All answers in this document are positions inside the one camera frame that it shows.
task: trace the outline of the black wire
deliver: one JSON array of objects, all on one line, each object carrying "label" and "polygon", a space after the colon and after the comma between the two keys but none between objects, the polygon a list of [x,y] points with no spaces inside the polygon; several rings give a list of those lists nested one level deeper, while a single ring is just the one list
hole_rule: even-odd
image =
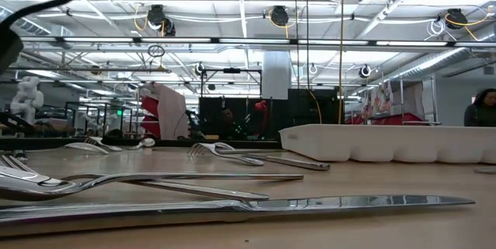
[{"label": "black wire", "polygon": [[308,41],[310,40],[310,16],[308,15],[308,0],[307,0],[307,88],[310,91],[310,45]]},{"label": "black wire", "polygon": [[186,116],[186,112],[183,113],[183,115],[181,116],[181,118],[177,121],[177,124],[176,124],[176,127],[174,128],[174,135],[173,137],[176,137],[176,131],[177,131],[177,127],[179,126],[179,123],[181,122],[181,120],[183,119],[183,117]]},{"label": "black wire", "polygon": [[[296,21],[298,21],[298,0],[294,0],[294,9],[296,9]],[[298,32],[298,26],[299,23],[296,23],[296,40],[300,38],[300,34]],[[298,85],[298,89],[300,88],[300,44],[296,44],[296,70],[298,71],[297,77],[296,77],[296,83]]]},{"label": "black wire", "polygon": [[33,13],[41,12],[45,9],[55,8],[59,5],[65,5],[72,0],[52,0],[48,2],[44,2],[42,4],[31,5],[27,8],[20,9],[17,12],[12,13],[9,17],[7,17],[2,23],[0,23],[0,28],[10,29],[10,26],[14,24],[17,20],[22,17],[28,16]]}]

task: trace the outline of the table surface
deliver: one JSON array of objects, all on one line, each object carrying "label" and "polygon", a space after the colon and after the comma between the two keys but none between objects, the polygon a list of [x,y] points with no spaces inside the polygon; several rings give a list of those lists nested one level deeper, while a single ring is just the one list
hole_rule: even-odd
[{"label": "table surface", "polygon": [[[291,153],[273,156],[304,158]],[[61,178],[81,172],[133,171],[278,172],[302,173],[303,181],[205,181],[208,185],[270,195],[272,199],[331,195],[426,194],[473,199],[476,205],[405,213],[346,216],[265,218],[242,223],[206,223],[51,234],[0,240],[5,248],[495,248],[496,177],[473,172],[476,165],[359,163],[331,164],[330,171],[309,171],[282,164],[250,167],[217,157],[195,162],[182,148],[124,150],[110,155],[82,150],[28,154],[28,165],[41,174]],[[126,184],[111,184],[43,203],[65,202],[184,202],[209,200],[198,195]],[[2,204],[14,202],[0,201]]]}]

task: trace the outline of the yellow cable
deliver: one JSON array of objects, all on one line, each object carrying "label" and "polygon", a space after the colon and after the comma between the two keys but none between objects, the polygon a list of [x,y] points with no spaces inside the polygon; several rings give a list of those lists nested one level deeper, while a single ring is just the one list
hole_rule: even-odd
[{"label": "yellow cable", "polygon": [[165,37],[164,29],[165,29],[165,20],[162,20],[162,37]]},{"label": "yellow cable", "polygon": [[466,30],[467,30],[467,32],[468,32],[468,33],[469,33],[469,34],[470,34],[470,35],[474,38],[474,40],[479,41],[479,39],[475,37],[475,35],[472,33],[472,31],[470,31],[470,29],[468,29],[468,27],[467,27],[467,26],[465,26],[465,29],[466,29]]},{"label": "yellow cable", "polygon": [[289,32],[288,32],[288,28],[291,28],[294,24],[296,24],[296,22],[298,21],[298,17],[299,17],[299,14],[300,12],[298,12],[296,14],[296,21],[294,21],[290,26],[279,26],[278,24],[274,23],[274,21],[272,21],[272,11],[269,11],[269,21],[270,23],[272,23],[272,25],[276,26],[277,28],[284,28],[286,29],[286,39],[289,37]]},{"label": "yellow cable", "polygon": [[[136,13],[134,16],[137,16],[138,15],[138,10],[140,9],[140,7],[136,7]],[[139,31],[143,31],[145,30],[146,28],[146,24],[148,23],[148,11],[146,11],[146,16],[145,16],[145,26],[143,26],[143,28],[139,27],[138,26],[138,23],[136,22],[136,17],[134,18],[134,26],[139,30]]]},{"label": "yellow cable", "polygon": [[315,100],[315,103],[317,104],[317,111],[319,112],[319,121],[320,123],[322,124],[322,114],[320,113],[320,106],[319,106],[319,102],[317,101],[317,98],[313,95],[312,91],[310,89],[308,89],[308,93],[310,93],[310,95],[312,96],[312,98]]},{"label": "yellow cable", "polygon": [[341,124],[341,117],[343,116],[343,37],[344,37],[344,0],[341,0],[341,44],[339,48],[339,109],[338,109],[338,124]]},{"label": "yellow cable", "polygon": [[455,24],[455,25],[459,25],[459,26],[472,26],[472,25],[476,25],[476,24],[479,24],[479,23],[482,23],[484,21],[486,21],[486,19],[489,17],[489,12],[490,12],[491,8],[490,7],[487,7],[487,14],[486,14],[486,17],[484,17],[482,20],[479,20],[479,21],[476,21],[476,22],[471,22],[471,23],[467,23],[467,24],[464,24],[464,23],[458,23],[458,22],[454,22],[453,20],[449,20],[448,19],[448,16],[450,16],[450,14],[448,13],[447,15],[444,16],[444,19],[449,22],[449,23],[452,23],[452,24]]}]

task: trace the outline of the workshop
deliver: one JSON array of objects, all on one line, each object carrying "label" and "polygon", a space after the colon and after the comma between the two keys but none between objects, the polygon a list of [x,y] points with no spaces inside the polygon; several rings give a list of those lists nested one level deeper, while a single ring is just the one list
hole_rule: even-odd
[{"label": "workshop", "polygon": [[495,6],[0,0],[0,245],[493,249]]}]

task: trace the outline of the white plastic container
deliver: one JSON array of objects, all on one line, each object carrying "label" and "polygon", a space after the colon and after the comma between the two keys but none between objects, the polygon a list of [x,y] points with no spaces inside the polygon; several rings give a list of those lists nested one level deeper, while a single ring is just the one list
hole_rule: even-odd
[{"label": "white plastic container", "polygon": [[282,147],[317,161],[348,161],[353,126],[308,124],[280,130]]},{"label": "white plastic container", "polygon": [[350,158],[356,161],[383,162],[393,160],[393,148],[390,145],[398,126],[352,126],[355,138],[351,144]]},{"label": "white plastic container", "polygon": [[496,129],[304,125],[280,131],[282,147],[318,161],[496,164]]},{"label": "white plastic container", "polygon": [[432,163],[437,159],[437,143],[430,126],[398,126],[391,138],[393,159],[406,163]]},{"label": "white plastic container", "polygon": [[447,127],[436,128],[439,142],[437,161],[444,163],[478,163],[484,150],[485,128]]}]

